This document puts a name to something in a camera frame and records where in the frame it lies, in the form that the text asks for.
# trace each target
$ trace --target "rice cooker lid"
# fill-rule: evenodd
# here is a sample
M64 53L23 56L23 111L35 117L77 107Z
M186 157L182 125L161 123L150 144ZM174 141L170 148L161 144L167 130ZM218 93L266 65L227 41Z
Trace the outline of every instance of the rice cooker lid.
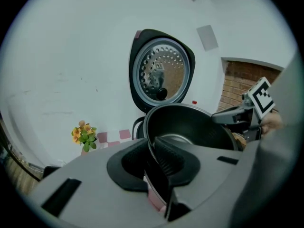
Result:
M177 39L152 29L138 31L129 62L133 101L145 113L158 105L182 102L194 67L193 52Z

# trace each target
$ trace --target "perforated steam plate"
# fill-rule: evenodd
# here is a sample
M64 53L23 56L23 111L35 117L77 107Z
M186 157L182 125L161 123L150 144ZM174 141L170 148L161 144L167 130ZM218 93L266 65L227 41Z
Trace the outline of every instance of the perforated steam plate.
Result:
M133 66L133 83L139 97L152 106L177 102L187 86L190 66L183 47L157 38L139 51Z

